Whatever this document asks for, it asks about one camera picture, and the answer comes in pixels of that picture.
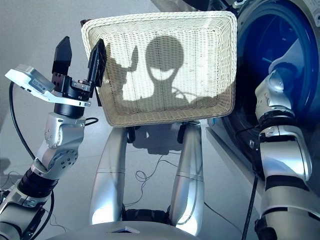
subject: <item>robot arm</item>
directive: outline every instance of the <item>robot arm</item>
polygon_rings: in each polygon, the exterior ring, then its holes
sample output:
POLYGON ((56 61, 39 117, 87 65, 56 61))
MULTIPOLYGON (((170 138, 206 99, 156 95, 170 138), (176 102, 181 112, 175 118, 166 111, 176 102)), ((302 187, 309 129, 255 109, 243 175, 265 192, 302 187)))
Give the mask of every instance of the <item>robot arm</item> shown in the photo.
POLYGON ((320 236, 320 201, 306 185, 312 173, 311 157, 286 91, 294 77, 293 71, 278 67, 255 91, 265 177, 261 216, 254 228, 259 240, 320 236))
POLYGON ((49 113, 44 141, 29 170, 0 205, 0 240, 29 240, 37 229, 48 200, 60 177, 78 159, 84 138, 85 107, 90 106, 95 87, 100 87, 106 67, 106 49, 100 39, 92 49, 87 80, 73 81, 69 37, 57 46, 52 82, 34 68, 19 65, 5 76, 35 97, 55 103, 49 113))

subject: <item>washing machine door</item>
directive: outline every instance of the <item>washing machine door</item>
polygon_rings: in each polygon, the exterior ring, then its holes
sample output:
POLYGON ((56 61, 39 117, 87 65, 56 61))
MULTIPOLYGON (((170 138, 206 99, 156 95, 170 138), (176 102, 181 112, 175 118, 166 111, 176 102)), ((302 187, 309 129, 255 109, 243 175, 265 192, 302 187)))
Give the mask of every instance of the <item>washing machine door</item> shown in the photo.
POLYGON ((235 145, 250 160, 250 142, 259 144, 255 115, 256 87, 269 74, 270 64, 299 40, 302 72, 292 79, 291 98, 313 165, 320 163, 320 2, 315 0, 247 0, 238 12, 236 100, 223 118, 235 145))

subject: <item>cable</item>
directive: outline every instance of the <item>cable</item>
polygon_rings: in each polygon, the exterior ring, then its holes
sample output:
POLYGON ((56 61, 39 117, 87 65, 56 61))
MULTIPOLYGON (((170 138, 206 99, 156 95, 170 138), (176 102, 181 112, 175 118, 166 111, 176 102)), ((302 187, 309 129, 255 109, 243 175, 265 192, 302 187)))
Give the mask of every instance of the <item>cable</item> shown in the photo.
MULTIPOLYGON (((36 157, 33 154, 33 152, 31 151, 31 149, 29 148, 27 142, 24 139, 24 136, 22 135, 20 128, 18 126, 17 123, 17 119, 16 119, 16 115, 15 115, 15 108, 14 108, 14 98, 13 98, 13 94, 14 94, 14 85, 15 83, 12 81, 10 83, 9 86, 9 106, 10 106, 10 113, 11 113, 11 117, 12 117, 12 121, 13 121, 13 125, 14 128, 16 130, 16 132, 18 133, 18 136, 23 144, 23 146, 25 147, 25 149, 27 150, 27 152, 29 153, 30 157, 32 158, 32 160, 34 160, 36 157)), ((36 239, 36 237, 42 232, 42 230, 45 228, 45 226, 47 225, 47 223, 49 222, 49 219, 51 218, 52 212, 54 210, 54 205, 55 205, 55 195, 54 195, 54 191, 51 191, 51 205, 50 205, 50 211, 49 214, 47 216, 47 218, 45 219, 44 223, 42 224, 42 226, 40 227, 40 229, 36 232, 36 234, 33 235, 32 238, 30 238, 30 240, 34 240, 36 239)))
POLYGON ((173 163, 171 163, 171 162, 169 162, 169 161, 167 161, 167 160, 161 160, 163 156, 164 156, 164 155, 161 155, 161 156, 159 157, 159 159, 158 159, 158 161, 157 161, 157 163, 156 163, 156 165, 155 165, 155 168, 154 168, 153 172, 152 172, 149 176, 147 176, 147 175, 145 174, 145 172, 142 171, 142 170, 138 170, 138 171, 135 172, 135 179, 136 179, 138 182, 142 183, 142 184, 141 184, 141 188, 140 188, 141 195, 140 195, 140 197, 139 197, 139 199, 138 199, 137 201, 134 201, 134 202, 131 202, 131 203, 127 203, 127 204, 125 204, 124 206, 126 206, 126 207, 131 207, 132 205, 137 204, 137 203, 142 199, 142 197, 143 197, 143 195, 144 195, 144 187, 145 187, 147 181, 155 174, 155 172, 156 172, 156 170, 157 170, 157 167, 158 167, 158 165, 159 165, 160 162, 166 162, 166 163, 168 163, 168 164, 170 164, 170 165, 172 165, 172 166, 174 166, 174 167, 176 167, 176 168, 178 167, 177 165, 175 165, 175 164, 173 164, 173 163))
POLYGON ((258 185, 258 177, 255 175, 254 176, 253 187, 252 187, 252 192, 251 192, 251 197, 250 197, 250 202, 249 202, 249 207, 248 207, 248 212, 246 214, 245 224, 244 224, 244 227, 243 227, 243 234, 242 234, 241 240, 245 240, 247 238, 247 232, 248 232, 248 228, 249 228, 252 208, 254 206, 257 185, 258 185))
POLYGON ((91 124, 95 124, 95 123, 99 122, 99 119, 96 117, 88 117, 85 119, 85 121, 88 121, 88 120, 94 120, 94 121, 86 123, 85 126, 89 126, 91 124))
POLYGON ((50 224, 51 226, 53 226, 53 227, 60 227, 60 228, 62 228, 62 229, 64 230, 65 233, 66 233, 66 232, 70 232, 70 229, 69 229, 69 228, 67 228, 66 226, 62 226, 61 224, 58 224, 58 222, 57 222, 57 217, 56 217, 56 215, 55 215, 54 213, 52 213, 52 216, 54 217, 55 224, 52 224, 51 218, 50 218, 49 224, 50 224))
POLYGON ((255 126, 251 126, 251 127, 248 127, 248 128, 241 129, 241 130, 237 131, 237 132, 234 134, 234 136, 237 138, 240 133, 243 133, 243 132, 248 131, 248 130, 251 130, 251 129, 256 129, 256 128, 258 128, 259 126, 260 126, 260 125, 257 124, 257 125, 255 125, 255 126))
POLYGON ((42 232, 42 230, 46 227, 47 223, 49 222, 49 220, 51 218, 52 212, 54 211, 54 206, 55 206, 55 195, 54 195, 54 191, 51 191, 51 205, 50 205, 50 210, 49 210, 48 216, 46 217, 42 226, 32 236, 32 238, 30 238, 30 240, 35 240, 39 236, 39 234, 42 232))
POLYGON ((2 188, 7 184, 7 182, 8 182, 9 180, 11 181, 11 183, 12 183, 13 185, 15 184, 15 183, 12 181, 11 177, 10 177, 10 174, 11 174, 11 173, 16 173, 16 174, 18 174, 18 175, 20 176, 20 174, 19 174, 17 171, 10 171, 10 172, 8 173, 8 176, 7 176, 6 180, 5 180, 5 183, 0 186, 0 189, 2 189, 2 188))
MULTIPOLYGON (((181 155, 181 153, 177 153, 177 152, 169 152, 169 154, 176 154, 176 155, 181 155)), ((173 164, 172 162, 169 162, 167 160, 161 160, 161 158, 163 157, 164 155, 161 155, 160 158, 158 159, 156 165, 155 165, 155 168, 153 170, 153 172, 147 176, 146 173, 142 170, 138 170, 135 172, 135 179, 137 179, 141 184, 141 195, 140 195, 140 198, 137 200, 137 201, 134 201, 134 202, 131 202, 131 203, 128 203, 128 204, 125 204, 124 206, 126 207, 131 207, 132 205, 138 203, 143 195, 144 195, 144 186, 146 185, 147 181, 155 174, 156 170, 157 170, 157 167, 159 165, 160 162, 166 162, 174 167, 178 167, 177 165, 173 164)), ((228 222, 229 224, 231 224, 232 226, 234 226, 239 232, 240 234, 242 235, 242 231, 239 227, 237 227, 237 225, 235 225, 234 223, 232 223, 230 220, 228 220, 226 217, 224 217, 223 215, 221 215, 220 213, 218 213, 217 211, 215 211, 212 207, 210 207, 206 202, 204 202, 204 205, 206 205, 212 212, 214 212, 215 214, 217 214, 218 216, 220 216, 222 219, 224 219, 226 222, 228 222)))
POLYGON ((12 81, 10 83, 10 87, 9 87, 9 105, 10 105, 10 113, 11 113, 13 125, 14 125, 14 128, 15 128, 16 132, 18 133, 18 136, 19 136, 23 146, 25 147, 25 149, 29 153, 29 155, 32 158, 32 160, 34 160, 36 157, 33 154, 33 152, 31 151, 31 149, 29 148, 27 142, 25 141, 24 136, 22 135, 22 133, 20 131, 20 128, 18 126, 17 120, 16 120, 16 114, 15 114, 15 108, 14 108, 14 99, 13 99, 14 85, 15 85, 15 83, 12 81))
POLYGON ((228 220, 226 217, 224 217, 223 215, 221 215, 220 213, 218 213, 217 211, 215 211, 212 207, 210 207, 206 202, 204 202, 204 205, 206 205, 206 207, 208 209, 210 209, 212 212, 214 212, 215 214, 217 214, 218 216, 220 216, 222 219, 224 219, 226 222, 228 222, 229 224, 231 224, 232 226, 234 226, 234 228, 236 228, 240 234, 242 235, 242 231, 239 227, 237 227, 237 225, 235 225, 233 222, 231 222, 230 220, 228 220))

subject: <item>wicker basket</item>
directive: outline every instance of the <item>wicker basket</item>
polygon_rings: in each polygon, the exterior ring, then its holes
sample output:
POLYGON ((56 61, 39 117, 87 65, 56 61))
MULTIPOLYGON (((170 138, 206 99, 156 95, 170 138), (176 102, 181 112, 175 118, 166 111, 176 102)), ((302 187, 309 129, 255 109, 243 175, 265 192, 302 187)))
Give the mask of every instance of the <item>wicker basket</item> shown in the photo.
POLYGON ((115 127, 226 116, 235 102, 237 20, 228 11, 99 18, 82 29, 85 51, 103 39, 98 94, 115 127))

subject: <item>grey floor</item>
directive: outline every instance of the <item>grey floor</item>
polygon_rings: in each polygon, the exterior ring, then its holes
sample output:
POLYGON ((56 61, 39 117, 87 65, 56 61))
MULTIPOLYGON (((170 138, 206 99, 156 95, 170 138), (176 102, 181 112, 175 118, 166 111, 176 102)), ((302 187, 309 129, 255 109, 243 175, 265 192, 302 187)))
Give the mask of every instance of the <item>grey floor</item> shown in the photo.
MULTIPOLYGON (((9 80, 4 74, 18 64, 35 67, 48 79, 55 47, 64 37, 69 36, 72 47, 72 63, 69 74, 75 79, 87 76, 87 57, 83 47, 80 20, 119 16, 134 13, 158 12, 149 0, 0 0, 0 180, 7 178, 10 171, 23 175, 29 168, 31 159, 21 144, 8 114, 9 80)), ((20 88, 14 89, 14 106, 21 131, 34 153, 43 141, 47 114, 53 105, 31 96, 20 88)), ((85 129, 83 143, 79 148, 79 159, 74 167, 64 175, 55 188, 54 214, 60 225, 76 230, 88 225, 89 204, 95 172, 100 156, 111 131, 103 110, 97 106, 96 98, 85 111, 85 117, 97 117, 100 121, 85 129)), ((242 183, 233 178, 232 173, 208 142, 202 126, 204 160, 205 200, 216 211, 224 215, 239 228, 243 228, 248 196, 242 183)), ((157 126, 159 133, 167 126, 157 126)), ((135 172, 143 170, 150 174, 163 149, 179 150, 175 136, 170 140, 160 135, 154 146, 144 144, 129 145, 126 151, 126 185, 124 203, 136 201, 140 197, 140 183, 135 172)), ((179 155, 168 154, 163 159, 178 163, 179 155)), ((144 188, 143 198, 134 208, 166 210, 170 204, 175 167, 160 163, 154 176, 144 188)), ((12 173, 15 181, 19 175, 12 173)), ((255 240, 252 214, 248 240, 255 240)), ((39 240, 62 234, 58 226, 48 225, 39 240)), ((205 208, 201 239, 240 239, 240 233, 218 215, 205 208)))

